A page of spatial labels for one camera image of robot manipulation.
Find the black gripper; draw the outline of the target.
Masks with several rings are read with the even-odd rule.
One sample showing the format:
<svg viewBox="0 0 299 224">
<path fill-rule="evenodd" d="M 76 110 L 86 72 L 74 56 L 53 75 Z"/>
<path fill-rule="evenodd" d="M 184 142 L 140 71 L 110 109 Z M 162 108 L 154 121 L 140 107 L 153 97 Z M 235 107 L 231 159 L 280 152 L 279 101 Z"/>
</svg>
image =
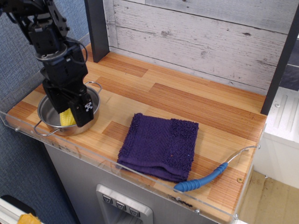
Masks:
<svg viewBox="0 0 299 224">
<path fill-rule="evenodd" d="M 58 113 L 71 109 L 78 127 L 94 118 L 93 102 L 83 84 L 88 73 L 86 58 L 80 44 L 48 45 L 40 49 L 45 93 Z"/>
</svg>

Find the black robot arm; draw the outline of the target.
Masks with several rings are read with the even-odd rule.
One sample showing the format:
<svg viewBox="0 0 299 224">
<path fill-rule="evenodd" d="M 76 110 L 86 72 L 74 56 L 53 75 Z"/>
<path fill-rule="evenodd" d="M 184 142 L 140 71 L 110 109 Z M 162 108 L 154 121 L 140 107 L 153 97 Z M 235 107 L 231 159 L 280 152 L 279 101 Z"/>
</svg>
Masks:
<svg viewBox="0 0 299 224">
<path fill-rule="evenodd" d="M 93 103 L 83 83 L 88 56 L 67 36 L 67 19 L 52 0 L 2 0 L 0 12 L 18 24 L 43 63 L 44 91 L 58 113 L 71 110 L 77 126 L 93 120 Z"/>
</svg>

